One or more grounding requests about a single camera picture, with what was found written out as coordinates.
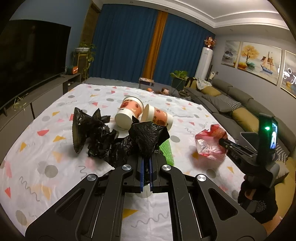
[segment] green bubble wrap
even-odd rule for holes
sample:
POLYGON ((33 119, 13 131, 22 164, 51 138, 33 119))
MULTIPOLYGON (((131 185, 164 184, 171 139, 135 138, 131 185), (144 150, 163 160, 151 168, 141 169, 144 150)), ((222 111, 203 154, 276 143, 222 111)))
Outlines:
POLYGON ((170 148, 170 139, 167 139, 163 144, 161 144, 159 149, 163 152, 163 155, 167 159, 167 164, 174 166, 174 158, 170 148))

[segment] ceiling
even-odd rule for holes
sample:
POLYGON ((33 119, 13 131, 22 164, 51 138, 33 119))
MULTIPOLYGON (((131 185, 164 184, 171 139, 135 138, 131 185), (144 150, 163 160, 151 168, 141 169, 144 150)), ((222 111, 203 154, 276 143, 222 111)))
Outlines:
POLYGON ((96 0, 166 11, 214 34, 255 34, 296 43, 285 21, 267 0, 96 0))

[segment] orange paper cup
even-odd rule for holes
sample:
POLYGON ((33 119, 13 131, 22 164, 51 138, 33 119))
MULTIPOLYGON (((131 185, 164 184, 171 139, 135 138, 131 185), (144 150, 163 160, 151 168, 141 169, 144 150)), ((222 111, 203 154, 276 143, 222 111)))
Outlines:
POLYGON ((122 104, 115 116, 115 122, 124 129, 129 129, 133 123, 132 117, 139 118, 144 109, 142 101, 135 96, 123 99, 122 104))
POLYGON ((173 125, 173 117, 152 105, 146 105, 142 114, 141 122, 152 121, 159 126, 166 126, 169 130, 173 125))

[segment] checkered cushion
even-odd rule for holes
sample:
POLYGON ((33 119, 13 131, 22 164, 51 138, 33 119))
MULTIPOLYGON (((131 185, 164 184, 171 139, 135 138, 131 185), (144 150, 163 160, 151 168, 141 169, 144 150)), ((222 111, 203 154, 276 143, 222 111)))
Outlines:
POLYGON ((287 159, 288 159, 288 155, 287 153, 283 150, 283 148, 281 148, 281 146, 277 143, 276 144, 276 153, 279 156, 279 161, 282 161, 283 163, 286 163, 287 159))
POLYGON ((226 104, 230 105, 233 110, 240 108, 242 105, 240 102, 237 102, 236 100, 231 99, 230 97, 223 95, 223 94, 216 96, 216 98, 218 98, 218 99, 222 100, 223 102, 225 102, 226 104))

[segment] blue curtain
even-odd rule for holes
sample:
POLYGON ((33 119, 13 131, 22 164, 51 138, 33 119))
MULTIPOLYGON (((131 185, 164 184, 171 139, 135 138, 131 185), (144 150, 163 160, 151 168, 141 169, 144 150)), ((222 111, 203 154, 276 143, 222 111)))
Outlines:
POLYGON ((206 37, 215 35, 203 27, 173 14, 168 15, 153 79, 171 85, 169 73, 186 70, 193 77, 206 37))
POLYGON ((89 76, 137 83, 156 19, 155 9, 104 4, 93 37, 96 55, 89 76))

